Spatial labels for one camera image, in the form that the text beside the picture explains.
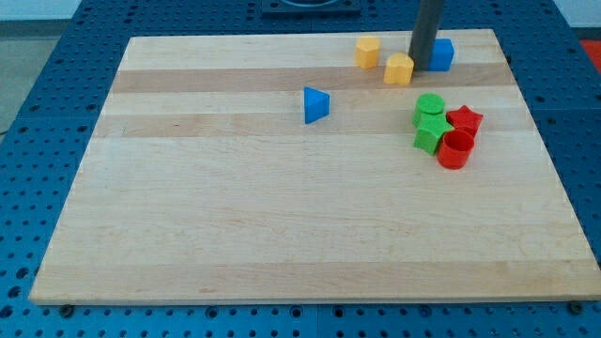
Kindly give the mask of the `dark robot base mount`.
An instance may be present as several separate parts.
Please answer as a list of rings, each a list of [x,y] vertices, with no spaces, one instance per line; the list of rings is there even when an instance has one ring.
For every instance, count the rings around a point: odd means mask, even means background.
[[[331,15],[360,14],[361,2],[358,0],[260,0],[263,17],[288,15]]]

